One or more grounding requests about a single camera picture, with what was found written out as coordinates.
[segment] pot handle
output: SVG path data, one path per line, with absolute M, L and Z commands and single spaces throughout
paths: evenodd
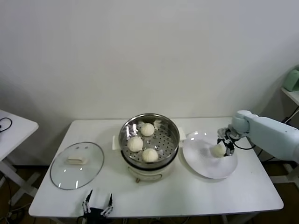
M 112 150 L 120 150 L 121 146 L 118 142 L 118 136 L 113 136 L 112 137 Z
M 183 128 L 181 128 L 181 127 L 178 127 L 178 133 L 179 133 L 178 147 L 182 148 L 183 147 L 183 141 L 186 140 L 186 135 L 185 135 L 185 132 L 184 132 Z

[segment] floor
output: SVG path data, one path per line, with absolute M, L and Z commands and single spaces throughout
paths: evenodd
M 285 175 L 286 171 L 280 164 L 269 164 L 264 166 L 268 175 Z M 44 175 L 47 172 L 46 168 L 19 168 L 17 173 L 24 179 L 28 179 L 35 171 L 41 173 L 40 178 L 34 183 L 35 187 L 39 187 Z M 12 181 L 9 181 L 9 185 L 14 194 L 19 187 Z M 292 183 L 288 184 L 276 184 L 277 191 L 282 197 L 285 207 L 280 211 L 263 212 L 255 216 L 253 219 L 248 221 L 247 224 L 299 224 L 299 191 L 296 186 Z M 9 187 L 5 182 L 0 189 L 0 217 L 7 214 L 9 210 Z M 32 197 L 24 195 L 20 201 L 12 208 L 17 209 L 18 207 L 24 206 L 32 201 Z M 47 218 L 33 218 L 28 214 L 29 204 L 24 208 L 24 217 L 20 222 L 13 222 L 10 224 L 54 224 L 53 221 Z M 234 215 L 228 216 L 228 220 L 232 219 Z M 66 224 L 76 223 L 73 219 L 63 220 Z M 113 224 L 182 224 L 186 221 L 186 217 L 182 218 L 161 218 L 160 220 L 154 219 L 116 219 Z M 4 224 L 5 220 L 2 219 L 0 224 Z M 191 217 L 185 224 L 221 224 L 221 216 L 206 216 L 206 217 Z

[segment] table leg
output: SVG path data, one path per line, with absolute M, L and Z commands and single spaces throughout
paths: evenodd
M 5 164 L 7 164 L 13 171 L 16 171 L 16 168 L 14 168 L 10 162 L 6 161 L 6 160 L 2 160 Z M 2 185 L 4 184 L 5 182 L 5 178 L 2 177 L 1 180 L 0 180 L 0 188 L 2 187 Z
M 37 189 L 32 187 L 30 185 L 30 183 L 26 182 L 25 180 L 23 180 L 19 175 L 17 175 L 13 169 L 10 168 L 10 166 L 8 166 L 7 164 L 5 164 L 4 162 L 0 161 L 0 171 L 6 175 L 9 179 L 11 179 L 13 182 L 15 182 L 16 184 L 18 184 L 21 188 L 22 188 L 22 194 L 27 193 L 30 196 L 34 197 L 37 193 Z M 30 182 L 32 182 L 35 178 L 36 175 L 33 174 L 33 178 L 29 179 Z M 17 202 L 16 198 L 20 198 L 20 193 L 18 193 L 18 195 L 14 198 L 14 200 L 12 200 L 12 206 Z
M 61 222 L 58 218 L 54 218 L 54 217 L 52 217 L 52 218 L 49 218 L 49 219 L 51 219 L 51 220 L 53 220 L 55 223 L 57 223 L 57 224 L 64 224 L 63 222 Z
M 228 224 L 228 218 L 226 217 L 226 215 L 221 215 L 223 224 Z
M 299 189 L 299 166 L 293 169 L 289 164 L 284 164 L 288 175 L 283 176 L 270 176 L 273 183 L 294 183 Z
M 27 184 L 33 184 L 38 178 L 39 178 L 39 176 L 40 176 L 41 174 L 40 173 L 38 173 L 38 172 L 35 172 L 35 173 L 33 173 L 33 175 L 27 180 Z M 14 204 L 16 204 L 17 203 L 17 201 L 19 201 L 19 199 L 23 196 L 23 194 L 25 194 L 26 193 L 26 191 L 24 191 L 22 188 L 20 188 L 18 191 L 17 191 L 17 193 L 15 193 L 15 195 L 12 197 L 12 199 L 11 199 L 11 204 L 12 205 L 14 205 Z
M 237 217 L 233 218 L 231 221 L 228 222 L 228 224 L 243 224 L 252 219 L 254 216 L 256 216 L 259 212 L 253 212 L 253 213 L 246 213 L 238 215 Z

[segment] green object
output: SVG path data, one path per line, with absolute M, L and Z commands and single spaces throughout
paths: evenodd
M 283 87 L 290 92 L 299 91 L 299 71 L 291 71 L 285 79 Z

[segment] steamed bun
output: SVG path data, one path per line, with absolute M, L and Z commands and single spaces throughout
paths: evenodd
M 150 123 L 145 123 L 142 125 L 140 132 L 143 136 L 149 137 L 154 134 L 155 127 Z
M 142 160 L 145 162 L 156 162 L 158 158 L 157 151 L 152 148 L 147 148 L 142 152 Z
M 130 138 L 128 141 L 128 148 L 131 152 L 139 152 L 142 150 L 143 147 L 143 141 L 140 137 L 135 136 L 133 138 Z
M 223 144 L 219 143 L 213 147 L 211 147 L 211 154 L 214 156 L 214 157 L 218 157 L 218 158 L 221 158 L 225 155 L 226 153 L 226 148 Z

